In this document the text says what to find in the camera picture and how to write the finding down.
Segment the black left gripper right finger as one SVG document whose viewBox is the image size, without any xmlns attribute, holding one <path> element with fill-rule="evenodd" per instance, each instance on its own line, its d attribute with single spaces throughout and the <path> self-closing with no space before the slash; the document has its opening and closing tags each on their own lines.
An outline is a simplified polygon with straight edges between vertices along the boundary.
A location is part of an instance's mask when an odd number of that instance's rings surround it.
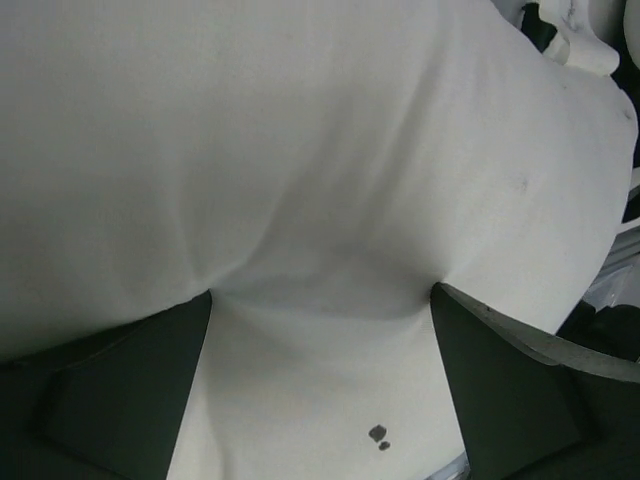
<svg viewBox="0 0 640 480">
<path fill-rule="evenodd" d="M 430 306 L 474 479 L 639 475 L 639 311 L 580 302 L 549 334 L 437 284 Z"/>
</svg>

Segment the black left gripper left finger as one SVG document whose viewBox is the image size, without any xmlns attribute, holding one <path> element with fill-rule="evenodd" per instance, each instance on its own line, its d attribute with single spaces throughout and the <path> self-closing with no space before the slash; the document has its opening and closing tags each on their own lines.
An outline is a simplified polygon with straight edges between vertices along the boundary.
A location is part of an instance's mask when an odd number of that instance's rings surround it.
<svg viewBox="0 0 640 480">
<path fill-rule="evenodd" d="M 4 479 L 164 479 L 212 297 L 1 364 Z"/>
</svg>

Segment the white pillow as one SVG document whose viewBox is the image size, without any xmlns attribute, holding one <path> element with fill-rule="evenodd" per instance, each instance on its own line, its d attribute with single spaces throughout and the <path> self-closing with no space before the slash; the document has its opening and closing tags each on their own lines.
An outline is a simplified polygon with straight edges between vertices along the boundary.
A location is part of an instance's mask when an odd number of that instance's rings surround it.
<svg viewBox="0 0 640 480">
<path fill-rule="evenodd" d="M 490 1 L 5 1 L 1 357 L 209 297 L 169 478 L 424 479 L 428 292 L 556 331 L 638 133 Z"/>
</svg>

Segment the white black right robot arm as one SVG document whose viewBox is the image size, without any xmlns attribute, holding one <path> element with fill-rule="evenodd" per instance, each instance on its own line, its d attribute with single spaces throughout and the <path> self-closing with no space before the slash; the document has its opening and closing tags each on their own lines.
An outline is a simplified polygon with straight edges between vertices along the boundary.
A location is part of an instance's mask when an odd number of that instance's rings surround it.
<svg viewBox="0 0 640 480">
<path fill-rule="evenodd" d="M 592 1 L 527 1 L 533 14 L 545 25 L 555 29 L 542 54 L 554 62 L 600 77 L 611 76 L 624 58 L 639 69 L 639 2 L 626 1 L 622 19 L 623 53 L 602 40 L 596 33 L 591 17 Z"/>
</svg>

